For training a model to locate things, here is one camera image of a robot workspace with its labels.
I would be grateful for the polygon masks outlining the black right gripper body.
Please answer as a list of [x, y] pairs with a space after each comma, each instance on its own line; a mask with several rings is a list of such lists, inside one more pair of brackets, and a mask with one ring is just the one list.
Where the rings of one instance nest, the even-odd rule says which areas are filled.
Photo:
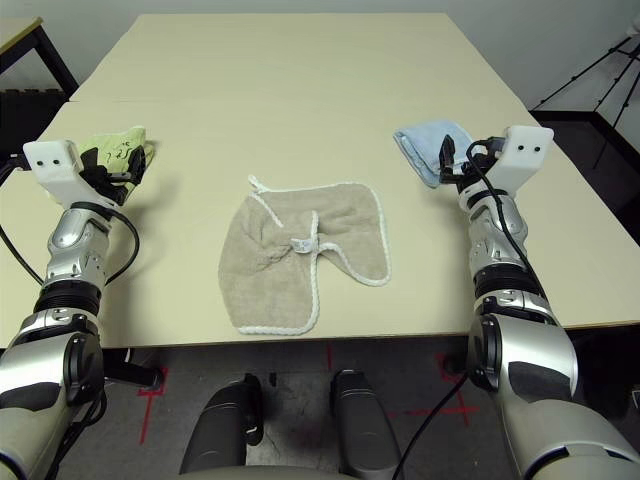
[[479, 171], [487, 174], [497, 162], [497, 153], [483, 148], [475, 148], [471, 153], [471, 158], [472, 160], [469, 160], [468, 157], [455, 160], [452, 172], [439, 171], [440, 183], [455, 185], [457, 191], [461, 192], [478, 181], [482, 182]]

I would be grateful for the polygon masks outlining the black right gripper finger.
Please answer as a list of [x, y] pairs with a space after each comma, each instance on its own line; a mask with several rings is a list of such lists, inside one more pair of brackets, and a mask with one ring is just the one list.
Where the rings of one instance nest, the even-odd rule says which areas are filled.
[[455, 162], [455, 142], [450, 135], [446, 135], [439, 151], [439, 166], [441, 172], [452, 172]]

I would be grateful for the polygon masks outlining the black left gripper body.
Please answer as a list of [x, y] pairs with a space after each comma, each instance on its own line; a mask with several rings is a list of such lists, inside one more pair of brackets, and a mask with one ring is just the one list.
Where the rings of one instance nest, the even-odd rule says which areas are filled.
[[98, 194], [123, 206], [129, 196], [127, 185], [138, 185], [140, 173], [131, 171], [109, 173], [104, 165], [97, 165], [84, 169], [84, 180]]

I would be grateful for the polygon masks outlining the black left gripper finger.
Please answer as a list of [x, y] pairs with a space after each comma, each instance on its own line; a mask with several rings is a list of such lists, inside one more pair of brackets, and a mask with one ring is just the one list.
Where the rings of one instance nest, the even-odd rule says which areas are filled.
[[146, 153], [143, 147], [136, 147], [131, 151], [128, 159], [128, 182], [140, 184], [146, 171]]
[[107, 174], [107, 168], [99, 162], [100, 150], [92, 147], [81, 153], [80, 158], [83, 164], [83, 174]]

